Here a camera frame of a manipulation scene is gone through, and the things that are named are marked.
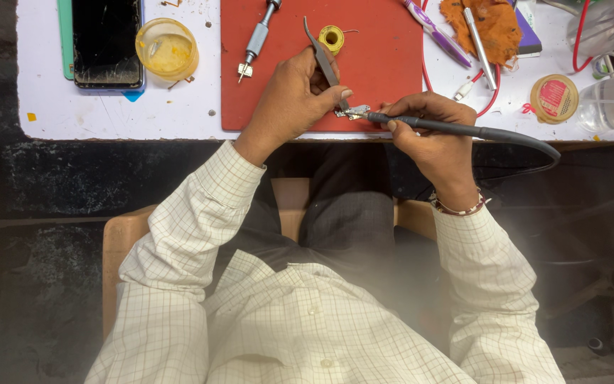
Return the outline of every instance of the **purple book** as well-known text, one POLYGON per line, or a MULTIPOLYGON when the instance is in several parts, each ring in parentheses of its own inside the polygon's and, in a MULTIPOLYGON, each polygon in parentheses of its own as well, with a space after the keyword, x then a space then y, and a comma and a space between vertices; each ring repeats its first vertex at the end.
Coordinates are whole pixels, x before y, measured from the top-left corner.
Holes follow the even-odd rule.
POLYGON ((523 32, 523 38, 518 46, 518 54, 526 55, 528 53, 537 53, 542 51, 542 41, 537 37, 532 28, 529 26, 527 20, 525 20, 523 14, 516 8, 516 19, 518 20, 518 26, 523 32))

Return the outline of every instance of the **red cable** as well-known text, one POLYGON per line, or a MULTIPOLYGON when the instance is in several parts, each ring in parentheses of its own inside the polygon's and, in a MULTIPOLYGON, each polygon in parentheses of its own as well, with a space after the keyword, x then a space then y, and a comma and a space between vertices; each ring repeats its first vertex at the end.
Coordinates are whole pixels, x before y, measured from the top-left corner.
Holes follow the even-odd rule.
MULTIPOLYGON (((424 12, 426 10, 427 5, 428 5, 428 0, 424 0, 423 5, 421 6, 421 9, 424 12)), ((423 51, 424 51, 423 36, 425 36, 425 33, 421 35, 421 70, 422 70, 423 78, 426 81, 426 86, 428 87, 428 91, 432 92, 431 80, 430 80, 430 77, 428 76, 428 70, 426 69, 426 59, 423 54, 423 51)), ((478 117, 481 117, 482 115, 487 113, 487 111, 489 111, 492 105, 494 105, 494 101, 497 100, 497 95, 499 94, 499 88, 501 87, 501 69, 499 68, 498 64, 494 65, 494 67, 495 67, 495 71, 497 75, 497 89, 494 91, 494 94, 492 95, 492 100, 489 101, 489 104, 487 105, 487 107, 483 109, 480 113, 478 113, 478 117)), ((480 70, 480 72, 477 75, 475 75, 475 77, 473 77, 473 80, 472 80, 473 83, 475 83, 482 76, 482 74, 484 74, 484 71, 480 70)))
MULTIPOLYGON (((423 10, 423 12, 425 12, 427 5, 428 5, 428 0, 425 0, 423 2, 423 5, 421 5, 421 9, 423 10)), ((426 69, 426 57, 424 55, 424 49, 423 49, 423 37, 424 36, 425 36, 425 32, 421 34, 421 72, 423 75, 423 79, 425 79, 426 81, 426 86, 428 87, 428 91, 432 92, 431 78, 428 76, 428 70, 426 69)))
POLYGON ((484 71, 480 70, 480 72, 478 72, 478 74, 476 74, 475 77, 473 77, 473 80, 471 81, 475 83, 480 78, 480 76, 482 76, 483 74, 484 74, 484 71))
POLYGON ((487 111, 489 111, 489 109, 494 104, 494 101, 497 100, 497 95, 499 94, 499 88, 501 87, 501 67, 499 66, 499 64, 494 65, 494 71, 496 72, 496 76, 497 76, 497 89, 494 90, 494 94, 492 95, 492 100, 489 100, 489 104, 487 105, 487 107, 485 107, 485 109, 483 109, 480 113, 478 113, 478 117, 481 117, 482 115, 487 113, 487 111))
POLYGON ((575 69, 575 72, 580 72, 584 68, 589 65, 592 61, 593 57, 587 59, 587 61, 582 64, 581 68, 577 68, 577 51, 579 50, 579 39, 582 38, 582 27, 584 26, 584 19, 587 17, 587 9, 589 8, 589 2, 591 0, 586 0, 584 2, 584 8, 582 8, 582 14, 579 16, 579 26, 577 27, 577 39, 575 39, 575 48, 572 50, 572 67, 575 69))

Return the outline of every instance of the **screwdriver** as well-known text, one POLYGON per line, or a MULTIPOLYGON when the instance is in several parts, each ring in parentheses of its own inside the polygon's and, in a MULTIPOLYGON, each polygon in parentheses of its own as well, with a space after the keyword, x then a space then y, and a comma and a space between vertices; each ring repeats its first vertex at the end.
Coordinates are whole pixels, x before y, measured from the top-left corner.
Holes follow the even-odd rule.
POLYGON ((527 147, 535 148, 545 154, 548 154, 553 159, 555 164, 558 163, 561 157, 561 154, 558 153, 558 151, 549 144, 542 142, 541 140, 537 140, 534 137, 523 135, 522 133, 517 133, 510 130, 488 127, 473 127, 471 125, 438 122, 435 120, 414 118, 413 116, 388 116, 380 112, 348 112, 347 114, 361 116, 368 121, 374 123, 387 124, 389 121, 398 120, 407 123, 412 128, 436 130, 437 132, 450 133, 452 135, 471 136, 484 140, 493 140, 495 142, 525 145, 527 147))
POLYGON ((267 13, 265 13, 262 20, 255 25, 255 30, 252 31, 251 40, 246 47, 246 61, 238 64, 238 74, 241 75, 241 77, 238 78, 239 84, 241 80, 243 80, 243 76, 252 76, 252 60, 256 59, 260 54, 264 41, 269 34, 269 19, 271 15, 274 14, 274 11, 278 11, 278 9, 281 8, 281 1, 282 0, 267 0, 267 13))

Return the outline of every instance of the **cracked phone screen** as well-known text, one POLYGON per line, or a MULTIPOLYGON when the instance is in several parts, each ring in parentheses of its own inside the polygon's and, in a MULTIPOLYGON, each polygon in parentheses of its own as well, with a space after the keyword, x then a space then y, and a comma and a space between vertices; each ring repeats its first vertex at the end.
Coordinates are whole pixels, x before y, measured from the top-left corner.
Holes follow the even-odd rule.
POLYGON ((89 89, 136 89, 143 69, 134 39, 141 0, 72 0, 75 84, 89 89))

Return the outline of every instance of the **shirt cuff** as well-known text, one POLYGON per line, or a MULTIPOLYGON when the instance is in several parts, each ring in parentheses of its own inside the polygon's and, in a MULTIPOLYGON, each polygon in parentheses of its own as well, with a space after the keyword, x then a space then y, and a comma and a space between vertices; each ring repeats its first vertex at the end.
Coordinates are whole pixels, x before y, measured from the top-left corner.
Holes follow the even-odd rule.
POLYGON ((473 249, 476 245, 494 239, 499 225, 486 206, 468 216, 454 216, 432 210, 437 228, 437 241, 458 249, 473 249))
POLYGON ((210 197, 231 207, 242 207, 251 203, 266 170, 264 165, 258 168, 249 163, 226 140, 195 174, 210 197))

